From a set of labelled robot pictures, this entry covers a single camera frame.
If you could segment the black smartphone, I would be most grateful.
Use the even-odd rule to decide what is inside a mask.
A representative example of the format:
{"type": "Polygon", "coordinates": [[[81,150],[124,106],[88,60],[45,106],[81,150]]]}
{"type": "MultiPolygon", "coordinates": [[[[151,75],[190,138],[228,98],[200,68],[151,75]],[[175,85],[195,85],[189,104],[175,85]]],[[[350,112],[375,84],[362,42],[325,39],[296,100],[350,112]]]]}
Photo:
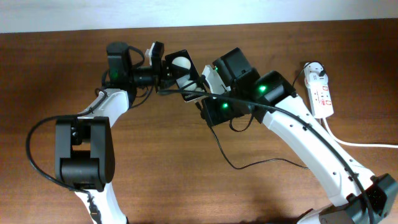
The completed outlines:
{"type": "Polygon", "coordinates": [[[179,89],[190,85],[184,90],[206,92],[204,84],[196,83],[200,76],[187,50],[184,49],[168,54],[165,56],[165,61],[179,89]]]}

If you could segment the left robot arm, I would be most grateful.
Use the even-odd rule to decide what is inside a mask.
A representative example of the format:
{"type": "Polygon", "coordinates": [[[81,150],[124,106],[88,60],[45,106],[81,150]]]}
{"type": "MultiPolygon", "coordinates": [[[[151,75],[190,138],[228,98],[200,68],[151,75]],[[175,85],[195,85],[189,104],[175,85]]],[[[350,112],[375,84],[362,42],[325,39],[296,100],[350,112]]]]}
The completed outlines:
{"type": "Polygon", "coordinates": [[[125,42],[112,42],[106,53],[109,68],[94,102],[56,121],[55,176],[71,187],[93,223],[128,223],[112,185],[116,163],[111,128],[135,106],[138,88],[157,88],[166,77],[164,44],[154,42],[141,52],[125,42]]]}

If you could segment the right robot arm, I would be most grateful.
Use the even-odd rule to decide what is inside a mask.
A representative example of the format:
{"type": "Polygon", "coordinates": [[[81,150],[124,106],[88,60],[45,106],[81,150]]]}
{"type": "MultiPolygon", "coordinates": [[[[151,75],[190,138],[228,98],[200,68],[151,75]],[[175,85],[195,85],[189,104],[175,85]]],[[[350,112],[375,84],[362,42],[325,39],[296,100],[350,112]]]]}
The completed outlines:
{"type": "Polygon", "coordinates": [[[279,72],[261,76],[235,48],[202,75],[212,94],[202,100],[209,127],[250,114],[291,147],[324,188],[331,203],[307,211],[298,223],[379,223],[390,214],[397,182],[351,157],[279,72]]]}

